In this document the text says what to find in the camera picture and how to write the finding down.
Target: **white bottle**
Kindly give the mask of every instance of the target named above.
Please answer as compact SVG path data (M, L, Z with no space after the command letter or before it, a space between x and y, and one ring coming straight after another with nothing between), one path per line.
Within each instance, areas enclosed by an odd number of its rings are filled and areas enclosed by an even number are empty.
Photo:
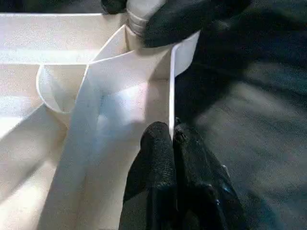
M141 35L149 18L165 3L166 0L128 0L127 13L130 29Z

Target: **black glove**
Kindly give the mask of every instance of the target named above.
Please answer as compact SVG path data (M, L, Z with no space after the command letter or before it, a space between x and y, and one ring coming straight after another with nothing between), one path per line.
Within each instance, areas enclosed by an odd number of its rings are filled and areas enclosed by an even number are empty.
M102 0L103 9L115 14L126 8L127 0ZM250 0L168 0L149 19L143 31L145 46L179 42L217 19L242 12Z
M228 174L187 125L150 125L127 177L120 230L245 230Z
M176 173L168 126L156 122L141 139L127 177L119 230L172 229Z
M195 129L186 124L176 126L174 153L180 219L187 224L188 218L188 225L193 222L198 229L248 229L226 168Z

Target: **white plastic panel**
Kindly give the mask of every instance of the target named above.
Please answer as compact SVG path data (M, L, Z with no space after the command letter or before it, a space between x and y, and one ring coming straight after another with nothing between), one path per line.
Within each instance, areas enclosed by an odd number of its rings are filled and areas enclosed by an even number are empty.
M35 88L38 68L0 64L0 138L41 104Z
M65 135L42 105L0 139L0 229L37 225Z
M143 131L174 116L170 89L170 47L139 49L89 65L39 229L51 223L59 230L117 228L126 176Z
M0 14L0 63L85 63L125 14Z
M143 131L173 134L174 77L198 37L170 64L171 46L143 49L124 14L0 19L0 119L19 119L0 137L0 229L116 229Z

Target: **black rubber glove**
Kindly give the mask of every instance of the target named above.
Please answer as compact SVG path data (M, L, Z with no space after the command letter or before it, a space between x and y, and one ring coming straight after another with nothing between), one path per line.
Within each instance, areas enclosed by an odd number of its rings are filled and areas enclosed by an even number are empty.
M187 125L150 125L128 173L120 230L246 230L225 168Z
M145 130L128 173L119 229L173 229L176 199L172 140L167 124L155 122Z
M195 129L186 124L176 126L174 153L182 225L206 230L248 229L225 167Z
M127 0L102 0L110 14L126 8ZM179 42L217 19L242 12L250 0L167 0L149 19L143 42L147 47Z

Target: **white plastic part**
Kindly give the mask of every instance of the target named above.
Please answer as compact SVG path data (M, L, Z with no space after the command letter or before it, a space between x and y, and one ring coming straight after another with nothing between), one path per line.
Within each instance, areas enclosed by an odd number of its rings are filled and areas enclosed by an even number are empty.
M41 104L35 89L38 68L0 64L0 138Z
M42 105L0 140L0 228L36 229L66 135Z
M125 14L0 14L0 63L87 63L126 18Z
M0 229L35 230L40 216L39 230L116 229L143 131L162 121L173 135L174 77L197 36L171 54L141 48L125 15L0 18L0 118L19 119L0 138Z
M41 100L67 127L86 67L45 65L38 71L36 88Z
M174 48L176 50L176 52L174 52L175 57L173 57L173 60L176 60L174 63L175 77L184 72L191 65L199 37L200 31L184 40L184 42L179 43Z

